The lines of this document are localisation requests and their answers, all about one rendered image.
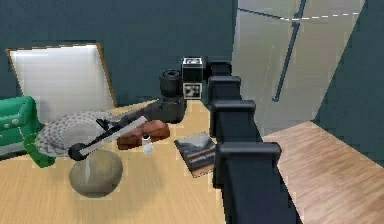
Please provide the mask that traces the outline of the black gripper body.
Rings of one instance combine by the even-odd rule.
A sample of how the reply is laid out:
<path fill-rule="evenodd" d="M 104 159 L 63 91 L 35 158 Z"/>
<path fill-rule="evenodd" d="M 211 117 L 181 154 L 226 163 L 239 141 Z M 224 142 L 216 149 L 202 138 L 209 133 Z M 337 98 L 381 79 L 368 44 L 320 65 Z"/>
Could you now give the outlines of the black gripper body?
<path fill-rule="evenodd" d="M 170 69 L 159 76 L 161 98 L 149 105 L 147 118 L 177 124 L 184 118 L 186 101 L 182 93 L 181 73 Z"/>

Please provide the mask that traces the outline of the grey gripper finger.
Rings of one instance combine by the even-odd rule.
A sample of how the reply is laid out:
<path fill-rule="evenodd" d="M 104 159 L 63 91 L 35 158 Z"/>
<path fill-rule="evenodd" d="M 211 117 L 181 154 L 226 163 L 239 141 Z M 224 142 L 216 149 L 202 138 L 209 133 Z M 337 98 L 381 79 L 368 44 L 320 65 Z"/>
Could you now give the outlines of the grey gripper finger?
<path fill-rule="evenodd" d="M 129 133 L 146 121 L 147 118 L 145 116 L 129 117 L 128 115 L 122 117 L 118 122 L 97 119 L 96 123 L 103 128 L 104 132 L 88 143 L 76 143 L 72 145 L 68 150 L 68 155 L 74 161 L 82 161 L 86 159 L 90 153 L 96 151 L 104 144 L 117 140 L 122 135 Z"/>
<path fill-rule="evenodd" d="M 96 123 L 105 131 L 120 130 L 132 124 L 139 118 L 143 118 L 144 121 L 151 121 L 151 115 L 155 110 L 156 106 L 154 104 L 149 104 L 146 107 L 131 112 L 125 112 L 111 118 L 98 118 Z"/>

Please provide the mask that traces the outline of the small white shaker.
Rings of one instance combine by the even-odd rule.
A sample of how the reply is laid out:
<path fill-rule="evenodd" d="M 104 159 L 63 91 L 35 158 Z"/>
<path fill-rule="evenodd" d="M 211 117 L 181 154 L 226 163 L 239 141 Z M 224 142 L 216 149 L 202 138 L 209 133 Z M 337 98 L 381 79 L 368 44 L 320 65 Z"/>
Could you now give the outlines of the small white shaker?
<path fill-rule="evenodd" d="M 142 151 L 144 154 L 151 154 L 153 151 L 152 140 L 148 133 L 144 133 L 142 136 Z"/>

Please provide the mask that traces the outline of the olive grey round bowl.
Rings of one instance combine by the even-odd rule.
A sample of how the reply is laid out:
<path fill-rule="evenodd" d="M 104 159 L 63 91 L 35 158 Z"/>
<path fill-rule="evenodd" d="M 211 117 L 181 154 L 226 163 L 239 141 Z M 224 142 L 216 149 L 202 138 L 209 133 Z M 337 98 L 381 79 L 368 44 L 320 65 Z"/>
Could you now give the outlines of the olive grey round bowl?
<path fill-rule="evenodd" d="M 76 161 L 69 172 L 71 187 L 88 198 L 101 198 L 112 193 L 123 174 L 120 157 L 110 150 L 97 150 L 85 160 Z"/>

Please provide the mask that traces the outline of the dark covered book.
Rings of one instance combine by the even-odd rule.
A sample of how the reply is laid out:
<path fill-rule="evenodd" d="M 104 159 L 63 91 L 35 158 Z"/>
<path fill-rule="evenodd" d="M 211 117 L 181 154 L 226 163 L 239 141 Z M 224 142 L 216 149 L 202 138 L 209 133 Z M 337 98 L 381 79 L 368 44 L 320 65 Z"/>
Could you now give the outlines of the dark covered book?
<path fill-rule="evenodd" d="M 216 144 L 206 132 L 200 132 L 174 141 L 193 178 L 213 170 Z"/>

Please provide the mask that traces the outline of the white wood-framed picture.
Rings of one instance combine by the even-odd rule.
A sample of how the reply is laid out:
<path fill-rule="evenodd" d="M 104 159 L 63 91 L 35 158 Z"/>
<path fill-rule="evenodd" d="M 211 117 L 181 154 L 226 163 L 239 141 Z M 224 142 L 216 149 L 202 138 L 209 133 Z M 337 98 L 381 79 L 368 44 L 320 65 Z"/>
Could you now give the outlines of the white wood-framed picture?
<path fill-rule="evenodd" d="M 8 49 L 6 53 L 21 93 L 35 100 L 42 123 L 117 106 L 99 43 Z"/>

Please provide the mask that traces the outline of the pale grey fridge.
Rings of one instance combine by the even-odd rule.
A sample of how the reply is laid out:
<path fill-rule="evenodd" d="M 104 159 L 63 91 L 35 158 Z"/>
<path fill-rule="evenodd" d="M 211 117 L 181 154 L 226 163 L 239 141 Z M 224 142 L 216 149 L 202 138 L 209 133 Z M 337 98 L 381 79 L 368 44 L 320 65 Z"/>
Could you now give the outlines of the pale grey fridge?
<path fill-rule="evenodd" d="M 262 135 L 312 120 L 317 115 L 365 0 L 239 0 L 232 53 L 242 96 L 256 103 Z M 292 23 L 300 28 L 279 102 L 273 102 Z"/>

